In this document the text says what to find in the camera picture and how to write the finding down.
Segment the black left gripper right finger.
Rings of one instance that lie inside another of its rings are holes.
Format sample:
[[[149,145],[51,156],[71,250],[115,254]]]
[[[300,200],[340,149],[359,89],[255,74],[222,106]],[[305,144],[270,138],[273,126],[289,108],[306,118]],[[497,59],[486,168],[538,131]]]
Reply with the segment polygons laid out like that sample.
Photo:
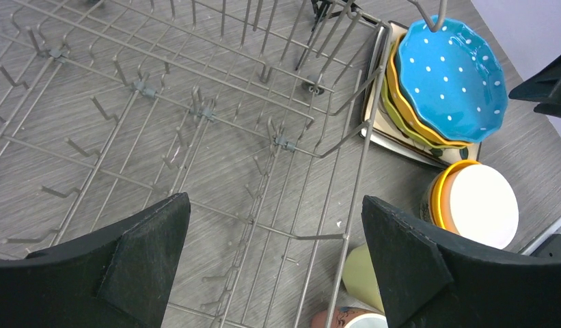
[[[375,196],[361,218],[390,327],[561,327],[561,258],[495,249]]]

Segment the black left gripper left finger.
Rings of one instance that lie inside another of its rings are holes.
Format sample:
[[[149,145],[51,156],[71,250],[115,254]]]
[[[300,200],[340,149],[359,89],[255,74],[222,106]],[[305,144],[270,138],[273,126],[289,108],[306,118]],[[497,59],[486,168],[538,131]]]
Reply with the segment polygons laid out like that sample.
[[[186,193],[0,260],[0,327],[160,327],[189,227]]]

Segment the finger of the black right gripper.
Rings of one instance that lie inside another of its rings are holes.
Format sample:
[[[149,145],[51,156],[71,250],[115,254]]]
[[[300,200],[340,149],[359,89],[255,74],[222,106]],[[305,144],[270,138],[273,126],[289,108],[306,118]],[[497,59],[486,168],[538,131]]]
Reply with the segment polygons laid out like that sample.
[[[533,111],[561,118],[561,59],[512,89],[510,99],[536,103]]]

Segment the blue polka dot plate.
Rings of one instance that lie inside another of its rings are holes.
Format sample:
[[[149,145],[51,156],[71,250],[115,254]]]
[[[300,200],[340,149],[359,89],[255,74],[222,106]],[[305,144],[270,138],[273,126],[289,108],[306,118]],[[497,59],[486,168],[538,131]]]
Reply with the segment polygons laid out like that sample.
[[[502,127],[504,72],[487,41],[446,18],[436,32],[412,23],[396,51],[398,81],[425,125],[445,139],[479,143]]]

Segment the orange polka dot plate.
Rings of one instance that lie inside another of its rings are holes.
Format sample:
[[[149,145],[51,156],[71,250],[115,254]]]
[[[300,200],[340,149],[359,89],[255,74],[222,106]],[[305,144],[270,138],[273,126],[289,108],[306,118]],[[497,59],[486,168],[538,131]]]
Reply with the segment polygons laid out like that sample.
[[[423,124],[416,115],[412,105],[402,94],[394,56],[404,36],[405,34],[402,33],[392,42],[385,72],[389,93],[397,112],[399,112],[400,116],[408,124],[408,127],[414,132],[414,135],[419,135],[424,140],[424,144],[431,144],[434,148],[464,148],[472,146],[473,143],[471,142],[445,139],[437,131]]]

